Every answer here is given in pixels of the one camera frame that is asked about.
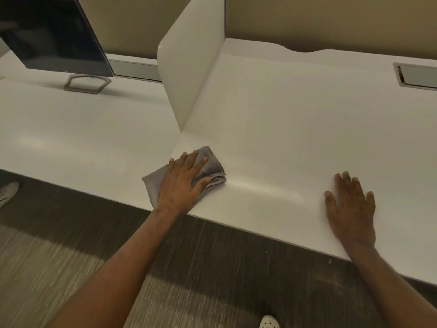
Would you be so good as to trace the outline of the person's right hand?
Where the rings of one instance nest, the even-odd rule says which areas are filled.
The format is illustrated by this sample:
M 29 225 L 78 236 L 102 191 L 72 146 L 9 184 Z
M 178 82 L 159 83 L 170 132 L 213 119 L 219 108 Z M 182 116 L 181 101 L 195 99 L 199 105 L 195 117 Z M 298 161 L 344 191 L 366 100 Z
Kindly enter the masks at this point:
M 374 249 L 376 241 L 374 217 L 369 216 L 365 203 L 366 193 L 357 177 L 351 179 L 354 185 L 354 197 L 343 200 L 343 174 L 335 175 L 336 194 L 334 195 L 338 206 L 338 218 L 327 218 L 334 236 L 350 257 L 359 248 Z

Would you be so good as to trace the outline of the person's left hand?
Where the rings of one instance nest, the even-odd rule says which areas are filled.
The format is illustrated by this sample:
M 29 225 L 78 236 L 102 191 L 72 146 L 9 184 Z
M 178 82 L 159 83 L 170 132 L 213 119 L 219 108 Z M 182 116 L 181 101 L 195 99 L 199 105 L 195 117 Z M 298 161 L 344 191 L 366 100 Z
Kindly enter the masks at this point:
M 190 171 L 183 171 L 183 154 L 175 160 L 177 171 L 167 171 L 153 214 L 176 218 L 187 213 L 200 195 L 194 193 L 191 181 L 206 164 L 207 160 L 206 157 L 203 158 Z

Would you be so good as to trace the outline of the grey cleaning cloth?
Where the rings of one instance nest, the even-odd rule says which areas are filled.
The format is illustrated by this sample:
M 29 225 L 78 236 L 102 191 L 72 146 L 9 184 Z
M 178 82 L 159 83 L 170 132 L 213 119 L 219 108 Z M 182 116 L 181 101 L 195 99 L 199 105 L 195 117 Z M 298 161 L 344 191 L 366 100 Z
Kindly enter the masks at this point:
M 194 187 L 201 179 L 205 177 L 210 177 L 211 182 L 205 186 L 205 188 L 200 193 L 198 199 L 194 202 L 193 207 L 198 204 L 198 202 L 203 199 L 209 192 L 213 189 L 218 188 L 221 184 L 226 182 L 226 173 L 220 164 L 219 160 L 213 154 L 212 150 L 209 146 L 204 146 L 197 150 L 198 156 L 194 162 L 194 164 L 198 164 L 203 158 L 207 158 L 206 164 L 202 167 L 199 173 L 193 177 L 191 181 L 191 186 Z M 146 190 L 148 192 L 148 196 L 150 199 L 150 204 L 153 208 L 156 208 L 159 194 L 161 190 L 162 182 L 165 178 L 165 175 L 168 170 L 168 164 L 159 168 L 158 170 L 150 173 L 147 176 L 142 178 Z

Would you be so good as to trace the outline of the person's right forearm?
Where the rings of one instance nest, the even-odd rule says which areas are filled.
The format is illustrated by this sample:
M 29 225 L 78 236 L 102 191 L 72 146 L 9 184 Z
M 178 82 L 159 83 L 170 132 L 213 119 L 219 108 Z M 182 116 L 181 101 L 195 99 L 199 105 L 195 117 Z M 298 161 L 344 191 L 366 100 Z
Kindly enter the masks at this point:
M 437 309 L 409 285 L 374 247 L 348 244 L 345 251 L 392 328 L 437 328 Z

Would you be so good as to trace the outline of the person's left forearm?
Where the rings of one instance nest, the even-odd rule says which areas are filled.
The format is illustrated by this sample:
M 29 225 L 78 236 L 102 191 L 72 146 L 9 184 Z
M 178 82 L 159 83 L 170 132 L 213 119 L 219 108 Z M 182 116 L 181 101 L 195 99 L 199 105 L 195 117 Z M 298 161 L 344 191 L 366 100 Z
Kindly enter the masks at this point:
M 154 209 L 45 328 L 123 328 L 164 238 L 181 215 L 183 211 Z

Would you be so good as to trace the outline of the white desk divider panel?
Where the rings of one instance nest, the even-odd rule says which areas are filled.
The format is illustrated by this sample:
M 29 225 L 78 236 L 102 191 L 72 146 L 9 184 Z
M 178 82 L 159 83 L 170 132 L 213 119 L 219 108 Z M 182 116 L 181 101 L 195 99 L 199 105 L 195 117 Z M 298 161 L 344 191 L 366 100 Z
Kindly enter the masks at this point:
M 182 132 L 226 39 L 226 0 L 191 0 L 162 38 L 157 67 Z

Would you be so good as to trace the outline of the silver monitor stand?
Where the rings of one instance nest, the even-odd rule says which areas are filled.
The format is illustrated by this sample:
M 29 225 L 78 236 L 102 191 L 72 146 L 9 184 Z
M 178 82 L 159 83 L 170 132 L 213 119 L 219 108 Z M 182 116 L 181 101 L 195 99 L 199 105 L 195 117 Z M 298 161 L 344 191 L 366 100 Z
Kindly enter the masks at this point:
M 109 77 L 71 74 L 63 90 L 77 93 L 99 94 L 112 80 Z

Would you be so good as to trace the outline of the white sneaker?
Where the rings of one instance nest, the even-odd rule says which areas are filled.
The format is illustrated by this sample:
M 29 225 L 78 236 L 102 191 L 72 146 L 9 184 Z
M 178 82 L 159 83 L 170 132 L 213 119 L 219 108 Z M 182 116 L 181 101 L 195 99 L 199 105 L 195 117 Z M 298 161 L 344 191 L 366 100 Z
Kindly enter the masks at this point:
M 20 189 L 19 182 L 9 182 L 2 188 L 0 188 L 0 209 L 4 207 Z

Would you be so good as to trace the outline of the black computer monitor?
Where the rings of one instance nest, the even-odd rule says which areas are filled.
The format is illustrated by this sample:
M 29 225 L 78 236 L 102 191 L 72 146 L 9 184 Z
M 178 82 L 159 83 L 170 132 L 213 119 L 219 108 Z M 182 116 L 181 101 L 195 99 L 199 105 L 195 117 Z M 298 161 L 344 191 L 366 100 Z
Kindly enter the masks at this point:
M 0 0 L 0 38 L 28 69 L 114 76 L 79 0 Z

